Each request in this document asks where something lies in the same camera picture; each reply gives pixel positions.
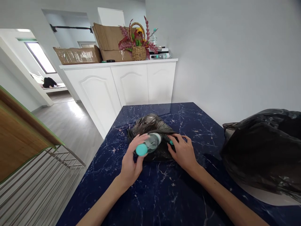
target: black clothing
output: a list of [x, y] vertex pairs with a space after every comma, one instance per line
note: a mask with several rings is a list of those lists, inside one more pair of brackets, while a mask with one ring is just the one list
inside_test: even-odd
[[50, 78], [50, 77], [44, 78], [44, 84], [43, 84], [44, 88], [49, 88], [49, 86], [54, 87], [55, 85], [57, 85], [57, 84], [52, 78]]

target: bamboo mat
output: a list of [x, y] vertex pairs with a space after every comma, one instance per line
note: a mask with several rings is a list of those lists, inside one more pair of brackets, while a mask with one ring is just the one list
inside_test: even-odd
[[64, 143], [0, 86], [0, 183], [56, 145]]

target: sunflower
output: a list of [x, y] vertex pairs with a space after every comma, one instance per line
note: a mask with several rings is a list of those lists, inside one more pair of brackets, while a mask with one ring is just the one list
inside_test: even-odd
[[136, 28], [136, 30], [137, 30], [137, 33], [138, 33], [138, 34], [142, 34], [142, 33], [143, 33], [143, 30], [142, 30], [141, 27]]

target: black garbage bag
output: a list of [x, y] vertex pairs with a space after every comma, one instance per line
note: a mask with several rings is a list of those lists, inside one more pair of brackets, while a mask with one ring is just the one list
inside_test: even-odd
[[170, 126], [168, 126], [158, 115], [149, 114], [146, 115], [136, 121], [136, 124], [132, 129], [128, 129], [128, 138], [129, 143], [134, 139], [138, 134], [142, 135], [145, 133], [159, 133], [162, 134], [163, 139], [159, 144], [158, 148], [149, 153], [144, 161], [171, 161], [173, 160], [172, 156], [168, 151], [167, 142], [169, 139], [166, 135], [174, 134], [174, 132]]
[[301, 202], [301, 112], [267, 109], [223, 127], [220, 155], [234, 179]]

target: bottle label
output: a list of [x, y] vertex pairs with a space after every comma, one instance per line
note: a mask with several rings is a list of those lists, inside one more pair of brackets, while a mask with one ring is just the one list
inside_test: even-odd
[[157, 137], [158, 140], [159, 140], [159, 144], [160, 144], [160, 143], [161, 143], [161, 136], [160, 136], [158, 133], [152, 133], [152, 134], [156, 135], [156, 137]]

